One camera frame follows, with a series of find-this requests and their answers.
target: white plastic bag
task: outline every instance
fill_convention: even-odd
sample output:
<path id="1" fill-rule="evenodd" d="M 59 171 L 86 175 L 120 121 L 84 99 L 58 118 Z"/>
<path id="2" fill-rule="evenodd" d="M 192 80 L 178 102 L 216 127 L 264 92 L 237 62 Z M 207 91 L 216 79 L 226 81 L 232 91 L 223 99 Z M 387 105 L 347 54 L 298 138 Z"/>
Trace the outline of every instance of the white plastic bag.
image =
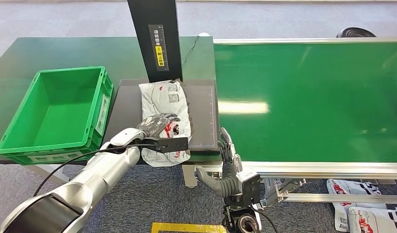
<path id="1" fill-rule="evenodd" d="M 139 85 L 143 119 L 160 113 L 174 113 L 180 121 L 170 123 L 160 133 L 161 138 L 187 137 L 191 139 L 191 126 L 188 118 L 187 100 L 178 81 L 162 81 Z M 150 166 L 174 166 L 188 159 L 185 151 L 159 153 L 143 148 L 141 156 Z"/>
<path id="2" fill-rule="evenodd" d="M 380 195 L 379 189 L 369 182 L 361 183 L 344 180 L 327 180 L 327 189 L 330 194 L 368 194 Z M 365 208 L 386 209 L 384 203 L 364 203 L 364 202 L 333 202 L 334 206 L 334 226 L 336 230 L 341 232 L 349 232 L 348 227 L 348 209 L 352 206 Z"/>
<path id="3" fill-rule="evenodd" d="M 348 220 L 351 233 L 397 233 L 397 209 L 350 207 Z"/>

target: plastic crate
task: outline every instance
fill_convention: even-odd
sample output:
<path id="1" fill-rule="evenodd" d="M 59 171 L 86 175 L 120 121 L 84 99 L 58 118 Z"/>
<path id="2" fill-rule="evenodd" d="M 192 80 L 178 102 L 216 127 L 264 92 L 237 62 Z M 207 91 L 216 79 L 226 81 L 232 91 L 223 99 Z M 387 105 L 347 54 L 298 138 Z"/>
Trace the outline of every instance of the plastic crate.
<path id="1" fill-rule="evenodd" d="M 0 154 L 32 165 L 98 150 L 112 91 L 105 67 L 39 71 L 1 138 Z"/>

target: gray carpet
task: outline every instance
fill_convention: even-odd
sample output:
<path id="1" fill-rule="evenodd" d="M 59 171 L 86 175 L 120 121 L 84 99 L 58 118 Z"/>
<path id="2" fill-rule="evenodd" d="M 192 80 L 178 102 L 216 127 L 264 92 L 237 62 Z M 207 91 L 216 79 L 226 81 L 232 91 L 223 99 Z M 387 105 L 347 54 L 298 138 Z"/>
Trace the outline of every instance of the gray carpet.
<path id="1" fill-rule="evenodd" d="M 178 16 L 180 35 L 335 37 L 341 29 L 355 26 L 381 37 L 397 36 L 397 2 L 179 2 Z M 0 2 L 0 56 L 23 36 L 135 36 L 135 32 L 125 1 Z M 74 177 L 78 169 L 66 166 L 65 173 Z M 0 223 L 40 182 L 24 167 L 0 165 Z M 56 186 L 49 183 L 43 192 Z M 397 194 L 397 185 L 380 189 Z M 301 190 L 326 192 L 325 181 Z M 222 200 L 202 184 L 193 190 L 184 187 L 179 166 L 137 166 L 97 206 L 85 232 L 149 232 L 150 220 L 219 224 L 221 211 Z M 281 233 L 335 232 L 331 204 L 282 203 L 267 211 Z M 264 232 L 272 232 L 264 225 Z"/>

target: yellow tape marking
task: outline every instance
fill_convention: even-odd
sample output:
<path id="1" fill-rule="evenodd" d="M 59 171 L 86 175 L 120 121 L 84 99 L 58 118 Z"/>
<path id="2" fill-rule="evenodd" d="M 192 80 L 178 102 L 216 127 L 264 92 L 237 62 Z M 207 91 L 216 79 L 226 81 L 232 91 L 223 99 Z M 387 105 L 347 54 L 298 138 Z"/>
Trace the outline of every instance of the yellow tape marking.
<path id="1" fill-rule="evenodd" d="M 156 46 L 156 55 L 157 55 L 157 64 L 159 64 L 160 67 L 164 66 L 164 57 L 163 57 L 163 51 L 161 49 L 161 46 Z"/>
<path id="2" fill-rule="evenodd" d="M 191 232 L 191 233 L 192 232 L 194 232 L 194 233 L 227 233 L 226 229 L 223 226 L 153 222 L 153 225 L 151 227 L 151 233 L 159 233 L 159 231 Z"/>

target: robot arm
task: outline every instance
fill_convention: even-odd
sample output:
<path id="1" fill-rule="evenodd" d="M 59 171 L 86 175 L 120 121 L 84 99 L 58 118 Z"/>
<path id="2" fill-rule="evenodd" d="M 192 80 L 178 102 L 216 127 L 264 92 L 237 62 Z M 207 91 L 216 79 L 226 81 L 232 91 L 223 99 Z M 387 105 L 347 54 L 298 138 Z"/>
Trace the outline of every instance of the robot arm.
<path id="1" fill-rule="evenodd" d="M 157 125 L 166 125 L 170 119 L 163 116 L 150 119 L 138 128 L 127 128 L 106 142 L 100 152 L 91 158 L 83 170 L 68 183 L 43 195 L 33 197 L 19 205 L 3 222 L 0 233 L 79 233 L 100 200 L 117 184 L 124 173 L 134 166 L 142 147 L 132 144 L 154 144 L 147 146 L 158 152 L 188 149 L 187 138 L 147 138 L 159 132 Z M 154 123 L 155 129 L 146 127 Z"/>
<path id="2" fill-rule="evenodd" d="M 229 133 L 221 128 L 219 143 L 223 160 L 222 179 L 214 179 L 200 166 L 198 179 L 224 198 L 223 225 L 230 233 L 259 232 L 262 228 L 257 204 L 260 202 L 260 175 L 243 170 Z"/>

